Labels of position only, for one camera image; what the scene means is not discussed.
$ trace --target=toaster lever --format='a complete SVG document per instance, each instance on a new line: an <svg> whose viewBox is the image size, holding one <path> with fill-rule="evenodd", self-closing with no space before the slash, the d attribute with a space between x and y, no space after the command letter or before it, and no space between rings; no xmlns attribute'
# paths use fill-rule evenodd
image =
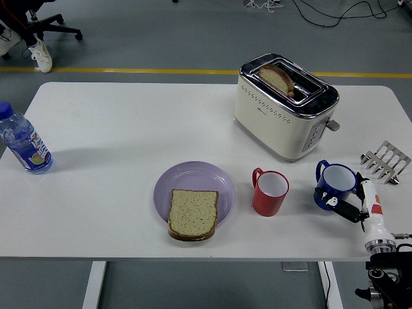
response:
<svg viewBox="0 0 412 309"><path fill-rule="evenodd" d="M337 131L341 127L336 121L331 120L326 123L326 127L331 131Z"/></svg>

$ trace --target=bread crust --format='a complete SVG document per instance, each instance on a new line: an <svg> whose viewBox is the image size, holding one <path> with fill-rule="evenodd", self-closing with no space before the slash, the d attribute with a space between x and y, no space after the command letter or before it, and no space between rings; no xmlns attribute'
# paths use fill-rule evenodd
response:
<svg viewBox="0 0 412 309"><path fill-rule="evenodd" d="M175 189L172 190L172 196L171 196L171 201L173 200L173 192ZM214 223L212 228L203 234L200 235L185 235L185 234L180 234L179 232L176 232L175 230L172 229L171 227L171 220L170 216L167 220L167 226L168 226L168 233L170 237L180 240L180 241L202 241L211 238L214 235L214 232L216 230L216 226L218 224L218 198L219 198L219 192L218 191L195 191L195 190L184 190L184 191L191 191L191 192L215 192L216 193L216 200L214 203L214 209L216 211L216 215L214 218Z"/></svg>
<svg viewBox="0 0 412 309"><path fill-rule="evenodd" d="M266 65L259 68L259 72L261 72L261 70L273 71L274 73L278 74L282 78L282 80L285 82L285 84L288 88L287 93L285 93L285 95L287 95L290 98L294 97L294 82L292 81L290 76L285 71L278 68L277 66L274 66L273 64L266 64Z"/></svg>

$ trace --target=cream toaster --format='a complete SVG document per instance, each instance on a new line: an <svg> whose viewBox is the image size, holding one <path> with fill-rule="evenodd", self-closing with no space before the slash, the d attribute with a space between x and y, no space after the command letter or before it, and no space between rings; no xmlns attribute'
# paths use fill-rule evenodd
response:
<svg viewBox="0 0 412 309"><path fill-rule="evenodd" d="M259 76L259 68L266 64L292 79L293 98ZM236 119L284 161L296 161L312 151L326 127L339 128L332 120L337 90L280 55L262 55L242 65L237 92Z"/></svg>

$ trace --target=table leg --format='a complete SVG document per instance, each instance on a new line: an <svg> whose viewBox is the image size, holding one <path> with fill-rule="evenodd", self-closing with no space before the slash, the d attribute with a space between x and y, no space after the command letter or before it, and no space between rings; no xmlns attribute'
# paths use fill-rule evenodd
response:
<svg viewBox="0 0 412 309"><path fill-rule="evenodd" d="M343 309L341 294L337 286L335 270L332 262L317 262L321 273L325 297L328 298L329 309Z"/></svg>
<svg viewBox="0 0 412 309"><path fill-rule="evenodd" d="M94 261L91 265L88 287L84 296L83 309L97 309L102 290L104 272L106 270L105 261Z"/></svg>

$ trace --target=toast rack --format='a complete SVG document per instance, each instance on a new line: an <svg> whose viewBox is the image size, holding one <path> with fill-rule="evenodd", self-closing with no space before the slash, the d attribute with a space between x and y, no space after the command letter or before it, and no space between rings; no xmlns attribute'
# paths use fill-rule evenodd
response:
<svg viewBox="0 0 412 309"><path fill-rule="evenodd" d="M360 164L368 162L366 169L373 168L372 174L380 172L378 179L389 175L384 184L390 183L391 185L398 185L400 183L398 179L399 174L411 162L410 157L406 156L387 140L380 145L376 152L368 151L366 154L362 154L360 159Z"/></svg>

